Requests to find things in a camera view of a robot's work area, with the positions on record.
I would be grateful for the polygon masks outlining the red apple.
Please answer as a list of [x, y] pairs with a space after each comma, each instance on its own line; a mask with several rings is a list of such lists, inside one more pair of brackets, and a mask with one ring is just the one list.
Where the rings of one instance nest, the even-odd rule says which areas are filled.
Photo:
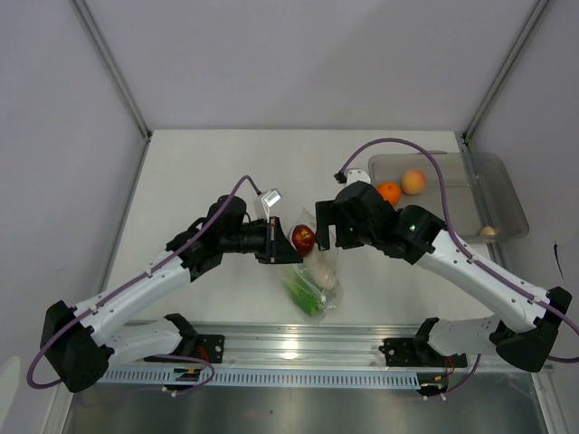
[[298, 224], [292, 231], [291, 241], [300, 255], [307, 256], [314, 248], [315, 236], [315, 232], [308, 225]]

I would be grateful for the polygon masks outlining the white daikon radish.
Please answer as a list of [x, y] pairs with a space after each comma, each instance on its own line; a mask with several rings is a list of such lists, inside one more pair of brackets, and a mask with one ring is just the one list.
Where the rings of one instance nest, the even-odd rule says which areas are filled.
[[320, 288], [333, 289], [337, 285], [337, 259], [332, 251], [313, 249], [304, 258], [304, 266]]

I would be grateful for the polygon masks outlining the clear zip top bag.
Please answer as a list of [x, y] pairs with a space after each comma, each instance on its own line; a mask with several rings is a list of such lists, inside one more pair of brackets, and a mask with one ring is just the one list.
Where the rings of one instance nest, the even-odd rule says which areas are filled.
[[301, 263], [282, 265], [280, 283], [292, 304], [311, 322], [321, 322], [341, 301], [337, 250], [320, 250], [315, 215], [303, 208], [287, 232]]

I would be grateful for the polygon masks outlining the green lettuce leaf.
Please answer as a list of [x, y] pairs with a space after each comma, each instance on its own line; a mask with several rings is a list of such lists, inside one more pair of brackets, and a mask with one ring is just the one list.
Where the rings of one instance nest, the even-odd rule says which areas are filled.
[[307, 269], [300, 264], [285, 267], [281, 283], [289, 298], [305, 315], [319, 316], [325, 310], [325, 296]]

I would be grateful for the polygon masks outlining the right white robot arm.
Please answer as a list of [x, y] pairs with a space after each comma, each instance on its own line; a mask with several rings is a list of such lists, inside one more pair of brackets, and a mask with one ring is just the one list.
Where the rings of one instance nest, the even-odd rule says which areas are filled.
[[316, 221], [321, 250], [371, 246], [445, 278], [491, 311], [491, 316], [471, 320], [424, 320], [413, 338], [420, 363], [434, 364], [455, 354], [496, 354], [520, 370], [537, 373], [549, 360], [572, 301], [565, 289], [524, 282], [469, 252], [467, 243], [435, 214], [418, 205], [395, 209], [362, 181], [318, 202]]

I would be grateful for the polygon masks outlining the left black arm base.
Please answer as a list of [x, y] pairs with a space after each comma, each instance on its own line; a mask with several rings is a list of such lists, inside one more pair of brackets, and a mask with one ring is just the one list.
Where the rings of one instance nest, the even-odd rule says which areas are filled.
[[225, 346], [224, 335], [189, 335], [156, 338], [153, 343], [156, 351], [145, 358], [147, 362], [160, 362], [160, 349], [172, 349], [170, 355], [193, 357], [209, 363], [221, 363]]

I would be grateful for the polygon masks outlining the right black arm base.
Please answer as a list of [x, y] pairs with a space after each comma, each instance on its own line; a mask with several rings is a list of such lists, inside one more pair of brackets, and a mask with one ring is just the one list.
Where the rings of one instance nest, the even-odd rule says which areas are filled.
[[385, 338], [378, 347], [389, 367], [466, 368], [465, 354], [444, 356], [436, 353], [427, 344], [417, 344], [413, 338]]

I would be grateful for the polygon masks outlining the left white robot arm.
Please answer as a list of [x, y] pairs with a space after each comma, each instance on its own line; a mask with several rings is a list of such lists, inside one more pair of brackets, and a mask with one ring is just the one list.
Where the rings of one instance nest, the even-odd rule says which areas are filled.
[[297, 264], [301, 256], [271, 209], [281, 199], [271, 189], [257, 196], [257, 219], [245, 221], [245, 201], [224, 195], [205, 217], [177, 234], [149, 267], [116, 289], [69, 307], [62, 300], [45, 314], [40, 351], [69, 392], [82, 392], [109, 368], [143, 358], [189, 360], [197, 333], [179, 314], [149, 325], [128, 321], [170, 292], [220, 266], [226, 254], [251, 254], [263, 265]]

